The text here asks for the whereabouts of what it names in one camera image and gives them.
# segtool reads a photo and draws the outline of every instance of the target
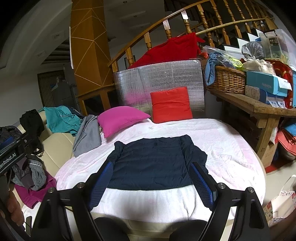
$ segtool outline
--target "teal shirt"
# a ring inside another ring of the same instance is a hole
[[[53,133],[71,133],[76,136],[81,121],[78,116],[72,114],[68,107],[44,107],[47,127]]]

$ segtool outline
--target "bed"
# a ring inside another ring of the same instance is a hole
[[[206,167],[216,182],[224,182],[231,189],[245,190],[254,187],[263,203],[265,196],[265,172],[256,154],[247,142],[231,126],[215,119],[191,119],[155,124],[146,119],[125,128],[105,139],[94,150],[71,158],[58,171],[55,178],[57,189],[72,188],[100,168],[114,150],[114,143],[125,144],[142,138],[176,137],[189,135],[195,146],[208,155]],[[25,218],[33,216],[34,209],[23,207]],[[73,215],[67,211],[74,234],[77,227]],[[109,216],[119,220],[131,240],[139,236],[165,238],[180,222],[193,219],[208,220],[211,211],[205,208],[193,185],[169,190],[127,191],[107,188],[100,204],[92,210],[93,217]],[[228,217],[228,231],[234,219],[232,208]]]

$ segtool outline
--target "floral paper bag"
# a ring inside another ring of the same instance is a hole
[[[295,191],[292,191],[293,184],[287,189],[287,183],[283,186],[281,192],[277,197],[272,199],[264,208],[264,214],[269,227],[279,223],[286,217],[288,217],[296,208],[296,195]]]

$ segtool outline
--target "wicker basket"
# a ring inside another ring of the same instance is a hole
[[[244,94],[245,86],[246,72],[224,66],[215,66],[215,81],[213,84],[207,86],[207,89],[233,94]]]

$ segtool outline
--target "pink and white bedspread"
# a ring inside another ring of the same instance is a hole
[[[149,119],[125,128],[104,139],[98,148],[70,159],[56,174],[57,189],[68,189],[85,182],[99,170],[114,150],[114,142],[125,144],[142,138],[189,135],[207,154],[206,168],[216,182],[231,189],[253,187],[260,202],[265,196],[264,172],[256,155],[242,136],[231,126],[214,119],[191,119],[154,124]],[[119,218],[172,223],[181,220],[208,220],[211,211],[204,207],[193,185],[169,190],[126,191],[107,188],[92,212]],[[234,219],[231,208],[228,219]]]

